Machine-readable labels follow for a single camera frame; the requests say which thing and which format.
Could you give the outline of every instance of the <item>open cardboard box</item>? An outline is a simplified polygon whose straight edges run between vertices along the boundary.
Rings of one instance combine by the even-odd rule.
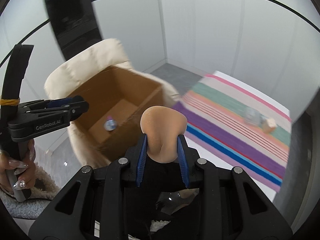
[[[89,103],[88,112],[75,120],[75,125],[110,161],[124,156],[128,147],[137,144],[143,112],[164,105],[160,83],[114,66],[89,79],[70,96],[75,95]],[[108,116],[117,122],[113,131],[103,127]]]

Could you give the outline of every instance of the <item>fingernail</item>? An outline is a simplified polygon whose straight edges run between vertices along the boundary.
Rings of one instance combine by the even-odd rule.
[[[35,157],[35,147],[32,146],[32,148],[30,149],[30,154],[29,154],[29,158],[32,162],[34,161],[34,157]]]
[[[24,189],[26,186],[26,182],[24,180],[18,180],[14,185],[13,188],[16,190]]]
[[[21,161],[9,159],[9,165],[13,168],[27,168],[28,164],[25,164]]]
[[[18,174],[20,174],[20,173],[23,173],[26,169],[27,169],[27,168],[17,168],[17,169],[15,169],[14,174],[15,174],[15,175],[18,175]]]

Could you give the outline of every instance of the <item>striped tablecloth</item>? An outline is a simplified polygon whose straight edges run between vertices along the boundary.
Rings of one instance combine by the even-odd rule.
[[[265,134],[244,122],[247,107],[274,118],[278,127]],[[252,87],[220,72],[206,75],[173,107],[188,119],[187,138],[275,192],[288,161],[289,111]]]

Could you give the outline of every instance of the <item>white fluffy fabric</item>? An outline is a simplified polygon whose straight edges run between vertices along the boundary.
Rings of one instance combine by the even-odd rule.
[[[60,189],[56,186],[55,182],[51,179],[50,175],[47,174],[42,167],[36,164],[36,178],[41,180],[45,186],[45,191],[38,188],[31,188],[31,198],[47,198],[53,199]],[[2,190],[0,190],[0,198],[4,203],[5,207],[9,211],[10,215],[14,218],[21,219],[36,219],[41,212],[50,203],[48,200],[28,200],[24,202],[18,202],[15,199],[9,197]]]
[[[163,228],[164,226],[166,226],[167,224],[169,224],[170,221],[151,221],[151,226],[150,226],[150,232],[156,232],[158,230],[160,230],[161,228]]]
[[[140,240],[140,239],[138,239],[138,238],[135,238],[135,237],[133,237],[133,236],[128,235],[128,240]]]

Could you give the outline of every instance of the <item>yellow string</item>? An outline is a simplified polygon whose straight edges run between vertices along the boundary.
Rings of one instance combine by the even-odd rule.
[[[19,99],[0,99],[0,106],[17,106],[20,103]]]

